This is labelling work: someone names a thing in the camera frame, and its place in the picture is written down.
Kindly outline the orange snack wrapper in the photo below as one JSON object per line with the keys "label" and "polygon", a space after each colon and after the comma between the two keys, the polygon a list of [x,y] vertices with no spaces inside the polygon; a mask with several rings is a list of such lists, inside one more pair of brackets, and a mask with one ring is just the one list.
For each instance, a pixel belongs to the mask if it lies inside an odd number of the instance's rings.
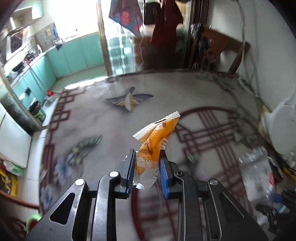
{"label": "orange snack wrapper", "polygon": [[135,156],[133,178],[134,185],[138,190],[146,192],[156,182],[159,175],[160,151],[166,149],[180,117],[179,112],[175,111],[150,123],[133,135],[140,143],[140,148]]}

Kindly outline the red green trash bin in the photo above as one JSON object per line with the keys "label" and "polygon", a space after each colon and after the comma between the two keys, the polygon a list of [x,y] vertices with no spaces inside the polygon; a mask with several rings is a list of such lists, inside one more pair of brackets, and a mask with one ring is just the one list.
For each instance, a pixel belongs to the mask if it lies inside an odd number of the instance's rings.
{"label": "red green trash bin", "polygon": [[42,215],[39,213],[29,216],[26,220],[26,232],[29,233],[41,218]]}

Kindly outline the black green kitchen bin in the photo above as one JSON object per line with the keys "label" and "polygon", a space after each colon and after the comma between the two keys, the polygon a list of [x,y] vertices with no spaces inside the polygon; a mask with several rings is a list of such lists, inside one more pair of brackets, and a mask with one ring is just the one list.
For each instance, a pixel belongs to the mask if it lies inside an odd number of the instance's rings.
{"label": "black green kitchen bin", "polygon": [[40,120],[41,122],[43,122],[46,118],[46,113],[42,108],[41,102],[40,101],[34,101],[29,109],[28,109],[29,113],[34,117],[37,118],[38,120]]}

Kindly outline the teal kitchen cabinets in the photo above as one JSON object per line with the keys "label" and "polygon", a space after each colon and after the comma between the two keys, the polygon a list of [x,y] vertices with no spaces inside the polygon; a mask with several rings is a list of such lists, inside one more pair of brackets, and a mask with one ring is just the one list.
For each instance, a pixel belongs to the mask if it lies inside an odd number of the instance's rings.
{"label": "teal kitchen cabinets", "polygon": [[[11,87],[21,103],[28,108],[33,100],[43,102],[47,91],[35,82],[29,66],[12,81]],[[34,72],[50,90],[57,79],[93,67],[104,67],[104,59],[98,33],[84,35],[53,47],[30,63]]]}

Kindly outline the crushed clear plastic bottle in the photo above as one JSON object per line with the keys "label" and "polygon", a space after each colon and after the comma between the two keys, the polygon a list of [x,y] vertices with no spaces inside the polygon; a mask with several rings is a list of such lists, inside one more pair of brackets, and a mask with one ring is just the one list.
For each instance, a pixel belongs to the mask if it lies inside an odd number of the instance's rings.
{"label": "crushed clear plastic bottle", "polygon": [[280,202],[275,191],[270,157],[265,147],[261,146],[243,154],[238,162],[249,201]]}

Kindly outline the white refrigerator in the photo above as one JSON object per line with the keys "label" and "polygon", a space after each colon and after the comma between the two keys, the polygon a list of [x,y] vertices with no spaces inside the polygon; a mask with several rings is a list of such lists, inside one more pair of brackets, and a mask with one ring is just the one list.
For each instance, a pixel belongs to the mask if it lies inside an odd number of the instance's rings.
{"label": "white refrigerator", "polygon": [[1,159],[26,168],[32,137],[28,135],[1,105]]}

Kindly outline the red mop with dustpan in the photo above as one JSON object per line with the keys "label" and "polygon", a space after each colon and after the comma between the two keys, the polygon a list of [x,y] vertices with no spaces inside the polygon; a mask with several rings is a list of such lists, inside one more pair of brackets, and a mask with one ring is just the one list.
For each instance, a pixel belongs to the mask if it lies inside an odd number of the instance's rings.
{"label": "red mop with dustpan", "polygon": [[34,70],[32,69],[32,67],[30,65],[30,62],[29,62],[29,60],[27,58],[24,58],[23,60],[29,66],[29,70],[32,72],[32,75],[35,78],[35,82],[38,85],[38,87],[41,89],[41,85],[42,85],[43,89],[47,91],[46,100],[48,100],[49,102],[53,102],[53,100],[57,97],[58,93],[53,92],[52,90],[49,90],[48,87],[46,87],[46,85],[38,77],[37,73],[34,72]]}

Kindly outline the black wok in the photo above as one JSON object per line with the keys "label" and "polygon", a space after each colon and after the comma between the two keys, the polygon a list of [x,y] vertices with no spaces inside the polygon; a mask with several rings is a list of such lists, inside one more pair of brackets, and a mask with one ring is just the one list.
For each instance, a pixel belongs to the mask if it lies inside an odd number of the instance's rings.
{"label": "black wok", "polygon": [[13,72],[21,72],[23,69],[24,69],[24,64],[25,64],[25,61],[22,61],[22,62],[20,62],[18,65],[16,65],[13,69],[12,69],[12,71]]}

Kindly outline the dark wooden chair right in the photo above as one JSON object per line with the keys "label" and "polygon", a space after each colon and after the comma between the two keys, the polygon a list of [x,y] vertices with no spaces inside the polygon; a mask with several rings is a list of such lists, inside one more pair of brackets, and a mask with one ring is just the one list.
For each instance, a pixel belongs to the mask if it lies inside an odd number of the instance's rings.
{"label": "dark wooden chair right", "polygon": [[241,64],[243,52],[248,53],[250,48],[248,42],[240,42],[208,27],[204,27],[202,37],[210,41],[209,49],[204,53],[201,62],[201,67],[205,70],[212,70],[220,62],[221,53],[230,50],[237,55],[228,72],[235,73]]}

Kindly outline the range hood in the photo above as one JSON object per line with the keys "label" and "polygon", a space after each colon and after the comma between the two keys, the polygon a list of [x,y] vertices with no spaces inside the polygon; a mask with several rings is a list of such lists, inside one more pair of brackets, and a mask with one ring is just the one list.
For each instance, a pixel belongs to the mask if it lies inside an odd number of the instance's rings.
{"label": "range hood", "polygon": [[6,64],[13,56],[18,54],[27,45],[28,28],[8,34],[1,41],[1,62]]}

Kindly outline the red hanging apron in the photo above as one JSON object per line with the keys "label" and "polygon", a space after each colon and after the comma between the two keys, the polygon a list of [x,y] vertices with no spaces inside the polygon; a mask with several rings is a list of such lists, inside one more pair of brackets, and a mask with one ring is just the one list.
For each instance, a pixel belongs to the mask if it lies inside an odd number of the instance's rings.
{"label": "red hanging apron", "polygon": [[175,49],[177,42],[176,28],[183,23],[183,20],[176,1],[163,1],[151,43],[158,48]]}

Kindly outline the plaid hanging cloth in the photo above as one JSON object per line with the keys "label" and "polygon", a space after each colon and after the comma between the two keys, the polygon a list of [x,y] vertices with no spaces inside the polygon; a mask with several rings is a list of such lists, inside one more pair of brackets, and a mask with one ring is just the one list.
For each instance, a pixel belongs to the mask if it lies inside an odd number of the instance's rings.
{"label": "plaid hanging cloth", "polygon": [[140,27],[143,24],[142,13],[137,0],[112,0],[109,18],[122,27],[140,36]]}

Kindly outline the black hanging bag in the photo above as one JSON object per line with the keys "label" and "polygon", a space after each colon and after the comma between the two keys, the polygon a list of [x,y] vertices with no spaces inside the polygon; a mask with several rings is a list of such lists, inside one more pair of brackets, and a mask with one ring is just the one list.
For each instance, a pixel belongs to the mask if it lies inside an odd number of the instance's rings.
{"label": "black hanging bag", "polygon": [[161,1],[144,1],[144,25],[154,25],[161,11]]}

